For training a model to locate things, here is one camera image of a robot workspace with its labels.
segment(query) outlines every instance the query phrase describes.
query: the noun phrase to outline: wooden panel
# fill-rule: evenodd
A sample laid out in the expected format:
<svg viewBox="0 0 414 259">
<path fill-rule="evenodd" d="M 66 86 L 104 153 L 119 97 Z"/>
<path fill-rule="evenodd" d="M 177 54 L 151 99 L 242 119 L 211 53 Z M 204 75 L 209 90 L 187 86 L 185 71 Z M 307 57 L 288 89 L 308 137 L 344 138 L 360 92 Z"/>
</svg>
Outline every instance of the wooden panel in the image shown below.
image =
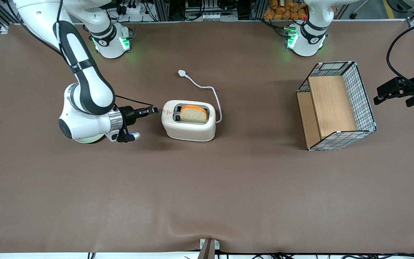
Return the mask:
<svg viewBox="0 0 414 259">
<path fill-rule="evenodd" d="M 316 113 L 310 92 L 296 93 L 298 99 L 299 113 L 303 123 L 304 139 L 308 149 L 317 144 L 321 138 L 319 136 L 319 127 L 317 126 Z"/>
<path fill-rule="evenodd" d="M 320 138 L 335 131 L 356 131 L 354 113 L 342 76 L 309 77 Z"/>
</svg>

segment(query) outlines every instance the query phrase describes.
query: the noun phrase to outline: white toaster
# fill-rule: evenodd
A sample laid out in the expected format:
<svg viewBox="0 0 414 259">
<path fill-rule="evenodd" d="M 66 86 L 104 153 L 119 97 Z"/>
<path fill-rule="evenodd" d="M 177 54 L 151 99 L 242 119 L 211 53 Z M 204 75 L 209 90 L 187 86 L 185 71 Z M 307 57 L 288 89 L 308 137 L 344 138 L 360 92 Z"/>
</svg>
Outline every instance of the white toaster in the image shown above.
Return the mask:
<svg viewBox="0 0 414 259">
<path fill-rule="evenodd" d="M 183 105 L 196 105 L 207 111 L 206 123 L 189 123 L 180 121 L 180 110 Z M 215 108 L 205 102 L 170 100 L 162 109 L 162 124 L 166 128 L 167 135 L 174 139 L 189 141 L 210 141 L 215 136 L 216 130 Z"/>
</svg>

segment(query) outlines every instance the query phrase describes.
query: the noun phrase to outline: white power cord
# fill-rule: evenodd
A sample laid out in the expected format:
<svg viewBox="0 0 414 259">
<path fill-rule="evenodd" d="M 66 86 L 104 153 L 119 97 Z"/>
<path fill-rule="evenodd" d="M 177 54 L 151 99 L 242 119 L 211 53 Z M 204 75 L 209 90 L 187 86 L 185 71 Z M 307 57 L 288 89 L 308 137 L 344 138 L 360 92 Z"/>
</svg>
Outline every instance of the white power cord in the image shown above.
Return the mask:
<svg viewBox="0 0 414 259">
<path fill-rule="evenodd" d="M 213 91 L 213 94 L 215 95 L 215 99 L 217 99 L 217 105 L 218 105 L 218 111 L 220 111 L 220 119 L 216 121 L 216 123 L 219 123 L 222 118 L 223 115 L 221 114 L 221 106 L 220 106 L 220 101 L 218 100 L 218 96 L 217 96 L 217 92 L 215 91 L 215 88 L 211 87 L 211 86 L 200 86 L 198 85 L 196 82 L 193 81 L 193 79 L 191 79 L 191 77 L 189 77 L 189 75 L 186 74 L 186 71 L 184 70 L 179 70 L 179 76 L 181 77 L 186 77 L 187 79 L 189 79 L 195 86 L 202 88 L 202 89 L 211 89 Z"/>
</svg>

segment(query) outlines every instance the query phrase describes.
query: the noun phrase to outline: plug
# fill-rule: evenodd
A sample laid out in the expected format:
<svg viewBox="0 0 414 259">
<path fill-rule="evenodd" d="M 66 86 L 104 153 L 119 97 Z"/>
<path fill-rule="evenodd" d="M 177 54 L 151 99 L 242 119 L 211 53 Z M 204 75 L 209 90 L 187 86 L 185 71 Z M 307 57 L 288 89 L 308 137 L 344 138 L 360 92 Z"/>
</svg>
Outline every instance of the plug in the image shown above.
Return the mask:
<svg viewBox="0 0 414 259">
<path fill-rule="evenodd" d="M 186 76 L 186 71 L 180 69 L 179 70 L 179 76 L 185 77 Z"/>
</svg>

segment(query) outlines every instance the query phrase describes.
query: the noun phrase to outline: brown table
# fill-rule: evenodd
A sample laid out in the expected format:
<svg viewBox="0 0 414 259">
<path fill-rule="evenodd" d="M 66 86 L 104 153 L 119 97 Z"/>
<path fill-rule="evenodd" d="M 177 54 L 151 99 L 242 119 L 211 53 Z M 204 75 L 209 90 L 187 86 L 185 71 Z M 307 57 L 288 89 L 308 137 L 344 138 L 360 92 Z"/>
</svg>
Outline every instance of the brown table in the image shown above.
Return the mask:
<svg viewBox="0 0 414 259">
<path fill-rule="evenodd" d="M 11 26 L 0 36 L 0 252 L 182 251 L 212 237 L 227 252 L 414 253 L 414 107 L 373 106 L 378 132 L 309 152 L 295 95 L 317 62 L 356 60 L 373 102 L 406 28 L 335 22 L 302 58 L 258 22 L 140 25 L 131 54 L 93 54 L 116 93 L 215 104 L 178 77 L 185 69 L 217 88 L 224 120 L 207 143 L 171 139 L 149 116 L 132 127 L 139 141 L 86 145 L 57 123 L 68 67 Z M 414 75 L 414 31 L 391 61 Z"/>
</svg>

